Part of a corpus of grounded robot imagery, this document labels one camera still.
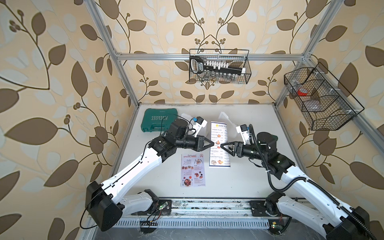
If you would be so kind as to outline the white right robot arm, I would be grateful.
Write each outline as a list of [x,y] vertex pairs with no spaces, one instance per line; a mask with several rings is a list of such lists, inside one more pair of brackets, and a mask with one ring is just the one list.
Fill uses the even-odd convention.
[[337,199],[286,156],[277,151],[278,138],[266,132],[253,136],[250,144],[229,142],[221,148],[232,156],[262,162],[267,171],[278,211],[296,219],[327,240],[374,240],[370,216]]

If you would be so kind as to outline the white Dim Sum Inn menu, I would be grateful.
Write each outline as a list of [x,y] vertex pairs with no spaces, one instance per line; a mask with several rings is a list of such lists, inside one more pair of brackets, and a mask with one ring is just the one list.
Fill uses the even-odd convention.
[[210,148],[209,167],[230,168],[230,154],[221,148],[221,144],[228,142],[227,124],[211,122],[211,141],[214,146]]

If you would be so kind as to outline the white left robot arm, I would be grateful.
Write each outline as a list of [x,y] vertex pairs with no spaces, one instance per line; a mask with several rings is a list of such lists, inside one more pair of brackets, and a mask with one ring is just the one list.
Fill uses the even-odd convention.
[[189,129],[187,120],[175,119],[167,131],[145,145],[143,153],[131,164],[100,184],[93,181],[87,186],[85,212],[89,213],[97,228],[105,232],[124,215],[138,212],[154,214],[160,210],[159,198],[151,190],[132,196],[126,194],[142,177],[174,155],[177,149],[202,152],[214,145],[214,142],[199,135],[208,122],[202,117],[194,121]]

